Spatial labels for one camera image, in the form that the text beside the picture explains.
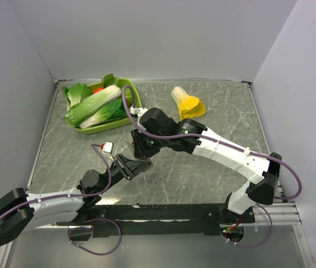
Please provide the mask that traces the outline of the white remote control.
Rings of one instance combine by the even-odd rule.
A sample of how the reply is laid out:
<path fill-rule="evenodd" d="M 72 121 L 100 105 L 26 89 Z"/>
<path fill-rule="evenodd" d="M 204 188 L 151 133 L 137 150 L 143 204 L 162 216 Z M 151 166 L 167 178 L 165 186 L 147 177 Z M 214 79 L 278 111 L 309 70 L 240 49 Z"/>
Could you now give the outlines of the white remote control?
<path fill-rule="evenodd" d="M 131 154 L 135 153 L 135 144 L 133 140 L 127 141 L 127 147 L 130 150 Z"/>

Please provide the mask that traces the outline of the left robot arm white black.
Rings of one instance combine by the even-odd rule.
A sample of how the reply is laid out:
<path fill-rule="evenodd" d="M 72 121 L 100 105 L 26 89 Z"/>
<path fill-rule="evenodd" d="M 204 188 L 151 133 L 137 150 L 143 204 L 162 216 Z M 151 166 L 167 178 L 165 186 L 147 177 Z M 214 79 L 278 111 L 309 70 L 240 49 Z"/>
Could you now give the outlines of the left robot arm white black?
<path fill-rule="evenodd" d="M 104 173 L 88 170 L 79 185 L 61 192 L 32 194 L 15 188 L 0 198 L 0 246 L 23 231 L 57 222 L 84 224 L 101 194 L 122 179 L 132 180 L 152 166 L 150 159 L 131 160 L 118 154 Z"/>

